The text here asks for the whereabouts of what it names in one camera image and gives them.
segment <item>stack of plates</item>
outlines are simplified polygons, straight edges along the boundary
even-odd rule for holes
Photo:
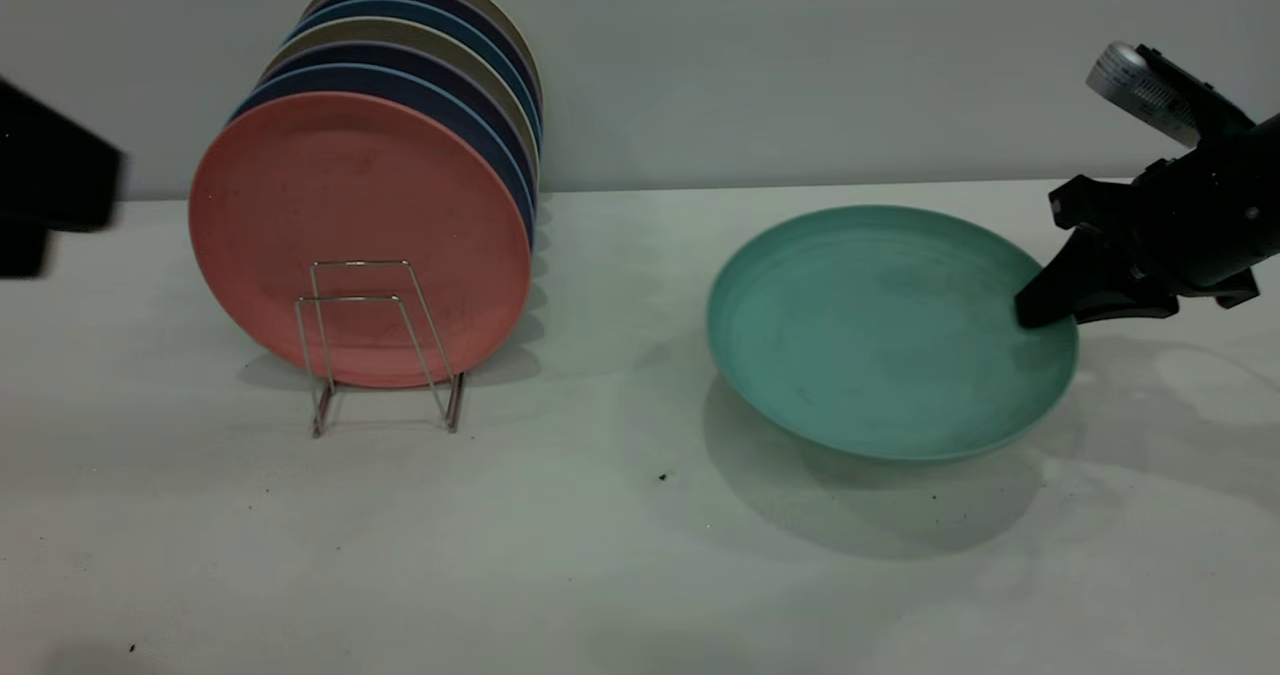
[[[201,272],[237,324],[302,365],[293,302],[312,291],[312,263],[411,261],[466,370],[529,292],[541,117],[532,56],[493,1],[314,0],[196,172]],[[406,269],[320,278],[321,295],[401,296],[444,378]],[[324,337],[340,382],[426,382],[394,304],[325,305]]]

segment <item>white tabletop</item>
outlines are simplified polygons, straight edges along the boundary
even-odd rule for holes
[[[127,205],[0,283],[0,672],[1274,672],[1280,269],[1084,327],[1061,406],[961,465],[805,446],[717,379],[707,292],[756,232],[890,202],[1047,260],[1055,184],[547,196],[462,429],[355,392],[319,441],[184,204]]]

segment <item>pink plate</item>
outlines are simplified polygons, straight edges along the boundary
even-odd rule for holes
[[[493,354],[529,293],[520,211],[462,138],[394,102],[347,92],[270,101],[209,147],[191,191],[191,241],[218,302],[264,347],[302,366],[294,302],[317,260],[408,260],[454,373]],[[445,378],[403,268],[317,270],[321,296],[402,297],[431,378]],[[302,309],[324,370],[315,306]],[[334,375],[366,387],[426,383],[393,302],[324,305]]]

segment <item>robotic arm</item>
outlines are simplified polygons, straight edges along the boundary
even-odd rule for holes
[[[1016,297],[1018,320],[1169,318],[1178,297],[1257,297],[1249,268],[1280,252],[1280,115],[1254,124],[1161,51],[1111,44],[1085,81],[1194,150],[1129,184],[1076,175],[1050,193],[1071,237]]]

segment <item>metal bracket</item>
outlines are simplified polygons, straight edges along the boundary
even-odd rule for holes
[[[394,266],[403,268],[408,272],[408,278],[413,283],[413,291],[417,293],[417,302],[422,307],[422,314],[426,315],[426,324],[431,329],[431,338],[435,341],[435,351],[440,355],[440,361],[444,364],[444,370],[449,375],[449,401],[445,403],[440,400],[439,389],[435,387],[435,380],[431,378],[431,370],[426,365],[426,357],[422,355],[422,345],[419,341],[417,332],[413,328],[413,321],[408,316],[408,309],[404,306],[404,301],[398,295],[349,295],[349,296],[320,296],[320,284],[316,278],[316,270],[328,268],[383,268]],[[320,350],[324,352],[324,366],[325,378],[316,375],[315,369],[311,365],[311,348],[307,343],[307,330],[306,325],[302,323],[302,306],[306,302],[315,305],[316,310],[316,324],[320,330]],[[417,272],[413,269],[413,264],[408,260],[337,260],[337,261],[315,261],[311,264],[311,296],[298,297],[293,302],[293,314],[298,320],[298,338],[302,341],[302,360],[307,366],[307,377],[312,382],[311,384],[311,405],[312,405],[312,419],[311,419],[311,434],[316,438],[325,433],[328,429],[328,412],[329,403],[333,401],[333,396],[338,392],[338,384],[333,378],[333,360],[329,355],[329,338],[325,337],[324,330],[324,315],[321,313],[323,304],[334,302],[393,302],[399,307],[401,316],[404,319],[404,328],[408,330],[410,341],[413,343],[413,351],[417,354],[417,361],[422,365],[422,374],[426,377],[428,388],[431,391],[431,397],[435,400],[435,406],[440,410],[440,419],[443,420],[445,428],[451,433],[458,432],[458,416],[462,409],[462,388],[466,382],[466,373],[453,373],[453,366],[449,365],[449,357],[444,351],[444,343],[440,341],[440,333],[435,328],[435,320],[431,318],[431,310],[426,306],[426,297],[422,295],[422,287],[417,281]]]

